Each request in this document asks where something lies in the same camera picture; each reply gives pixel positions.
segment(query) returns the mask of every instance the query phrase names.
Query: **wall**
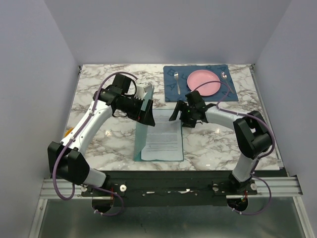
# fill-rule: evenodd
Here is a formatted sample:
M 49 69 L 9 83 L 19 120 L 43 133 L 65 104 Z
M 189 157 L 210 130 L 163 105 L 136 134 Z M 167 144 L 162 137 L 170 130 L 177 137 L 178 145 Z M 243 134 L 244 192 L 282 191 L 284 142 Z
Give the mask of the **wall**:
M 78 66 L 42 0 L 0 3 L 0 237 L 28 237 Z
M 285 167 L 297 174 L 317 234 L 317 1 L 293 0 L 256 63 Z
M 290 0 L 45 0 L 80 63 L 254 63 Z

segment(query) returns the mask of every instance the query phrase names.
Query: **fork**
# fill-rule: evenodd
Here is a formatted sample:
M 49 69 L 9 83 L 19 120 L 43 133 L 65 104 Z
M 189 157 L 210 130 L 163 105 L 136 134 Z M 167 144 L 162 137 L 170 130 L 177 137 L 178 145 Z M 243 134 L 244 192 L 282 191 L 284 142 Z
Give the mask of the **fork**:
M 177 92 L 178 92 L 178 94 L 180 94 L 180 88 L 179 88 L 179 84 L 178 84 L 178 72 L 174 73 L 174 78 L 177 82 Z

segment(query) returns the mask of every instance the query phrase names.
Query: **blue placemat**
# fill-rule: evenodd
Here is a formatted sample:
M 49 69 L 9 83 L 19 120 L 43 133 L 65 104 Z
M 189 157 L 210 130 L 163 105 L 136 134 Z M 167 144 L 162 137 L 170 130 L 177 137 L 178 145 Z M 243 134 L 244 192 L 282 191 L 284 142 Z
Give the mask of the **blue placemat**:
M 187 86 L 187 78 L 188 76 L 196 71 L 196 70 L 209 70 L 215 73 L 222 82 L 225 82 L 221 77 L 221 72 L 225 72 L 227 74 L 227 81 L 229 86 L 236 92 L 234 84 L 232 82 L 232 78 L 226 64 L 221 65 L 187 65 L 187 66 L 164 66 L 164 93 L 165 93 L 165 101 L 166 102 L 177 102 L 178 100 L 186 101 L 185 95 L 190 93 L 191 90 Z M 174 73 L 178 72 L 178 83 L 181 94 L 177 93 L 177 84 L 174 79 Z M 217 102 L 219 101 L 223 95 L 227 92 L 227 87 L 225 85 L 220 86 L 218 92 L 209 97 L 203 97 L 205 102 Z M 229 93 L 228 96 L 224 99 L 225 102 L 237 102 L 238 96 L 236 93 Z

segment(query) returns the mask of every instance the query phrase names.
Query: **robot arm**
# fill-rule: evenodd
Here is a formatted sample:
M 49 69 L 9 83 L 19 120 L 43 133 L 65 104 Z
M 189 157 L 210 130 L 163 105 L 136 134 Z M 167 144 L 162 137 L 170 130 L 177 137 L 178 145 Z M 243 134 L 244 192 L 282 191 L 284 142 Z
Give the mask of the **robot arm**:
M 60 143 L 52 142 L 49 145 L 48 156 L 51 173 L 64 145 L 72 139 L 58 164 L 56 175 L 76 185 L 107 186 L 108 178 L 106 175 L 90 168 L 84 158 L 88 145 L 102 124 L 113 115 L 115 110 L 121 110 L 132 120 L 145 125 L 155 125 L 152 114 L 153 101 L 141 100 L 134 98 L 134 95 L 127 95 L 131 82 L 132 79 L 127 76 L 116 75 L 112 85 L 101 90 L 99 98 L 96 98 L 97 92 L 94 94 L 89 109 L 75 128 Z M 149 88 L 147 85 L 144 89 L 136 86 L 136 95 L 142 96 L 143 91 L 148 89 L 152 89 L 152 87 Z M 97 104 L 95 110 L 92 111 L 95 100 L 97 100 Z M 73 135 L 77 131 L 79 134 L 74 138 Z
M 180 120 L 185 127 L 193 128 L 200 120 L 234 130 L 241 155 L 237 166 L 229 176 L 229 180 L 233 190 L 243 189 L 251 179 L 251 172 L 257 164 L 259 154 L 267 151 L 272 145 L 272 139 L 267 129 L 257 120 L 220 111 L 215 104 L 206 105 L 198 91 L 187 94 L 186 99 L 188 104 L 183 101 L 177 102 L 169 120 L 176 120 L 180 111 Z M 252 111 L 248 114 L 264 121 L 258 111 Z

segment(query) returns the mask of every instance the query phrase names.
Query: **plate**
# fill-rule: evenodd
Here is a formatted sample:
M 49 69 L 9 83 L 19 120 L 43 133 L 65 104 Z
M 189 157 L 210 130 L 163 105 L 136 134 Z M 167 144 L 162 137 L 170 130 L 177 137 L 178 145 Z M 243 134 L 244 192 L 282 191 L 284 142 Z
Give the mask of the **plate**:
M 208 70 L 196 70 L 192 72 L 187 78 L 187 85 L 190 90 L 196 89 L 199 85 L 209 81 L 218 81 L 220 79 L 216 74 Z M 201 96 L 211 96 L 218 92 L 220 89 L 220 83 L 208 83 L 197 89 Z

